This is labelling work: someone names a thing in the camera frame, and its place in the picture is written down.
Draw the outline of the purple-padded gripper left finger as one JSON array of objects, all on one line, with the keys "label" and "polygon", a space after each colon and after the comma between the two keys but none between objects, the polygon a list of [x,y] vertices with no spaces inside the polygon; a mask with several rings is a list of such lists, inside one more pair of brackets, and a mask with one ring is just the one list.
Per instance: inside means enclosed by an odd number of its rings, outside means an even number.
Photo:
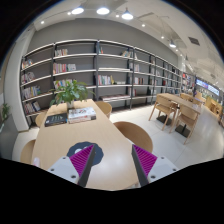
[{"label": "purple-padded gripper left finger", "polygon": [[70,157],[61,157],[48,169],[48,172],[85,187],[94,157],[95,146],[90,145]]}]

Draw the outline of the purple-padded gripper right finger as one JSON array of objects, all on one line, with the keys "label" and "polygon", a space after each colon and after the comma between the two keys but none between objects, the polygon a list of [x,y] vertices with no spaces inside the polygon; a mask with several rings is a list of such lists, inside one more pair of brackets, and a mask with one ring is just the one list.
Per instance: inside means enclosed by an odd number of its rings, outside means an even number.
[{"label": "purple-padded gripper right finger", "polygon": [[141,187],[178,170],[166,157],[157,157],[137,145],[132,145],[132,158]]}]

